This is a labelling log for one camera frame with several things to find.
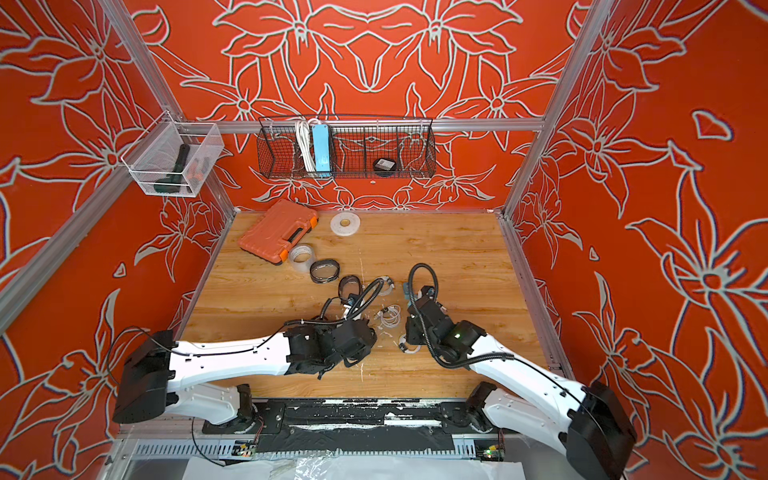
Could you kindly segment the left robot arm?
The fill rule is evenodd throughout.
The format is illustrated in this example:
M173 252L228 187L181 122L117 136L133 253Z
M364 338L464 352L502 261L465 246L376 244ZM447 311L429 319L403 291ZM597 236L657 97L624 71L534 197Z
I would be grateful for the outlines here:
M286 322L266 337L225 342L176 341L165 330L128 354L112 414L120 425L164 414L201 419L212 433L245 433L261 423L246 384L221 381L248 376L310 375L322 378L338 364L351 368L373 350L377 336L363 314L385 286L377 278L355 293L341 291L338 320L324 314Z

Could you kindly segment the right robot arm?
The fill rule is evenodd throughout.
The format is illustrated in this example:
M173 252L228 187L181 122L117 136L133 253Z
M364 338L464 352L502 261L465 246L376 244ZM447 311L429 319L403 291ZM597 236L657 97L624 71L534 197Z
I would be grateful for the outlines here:
M454 322L439 302L439 281L416 290L419 270L409 271L405 293L406 341L426 346L445 369L467 369L486 377L468 403L498 429L534 439L565 457L584 479L622 479L637 433L618 396L607 385L584 385L548 371L505 347L478 325Z

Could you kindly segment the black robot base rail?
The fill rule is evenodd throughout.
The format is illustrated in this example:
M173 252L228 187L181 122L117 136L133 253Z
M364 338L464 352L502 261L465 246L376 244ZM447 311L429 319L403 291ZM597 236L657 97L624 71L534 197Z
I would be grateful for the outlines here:
M196 437L225 462L313 454L448 456L487 459L502 450L500 430L463 399L270 399L255 403L257 420L243 433Z

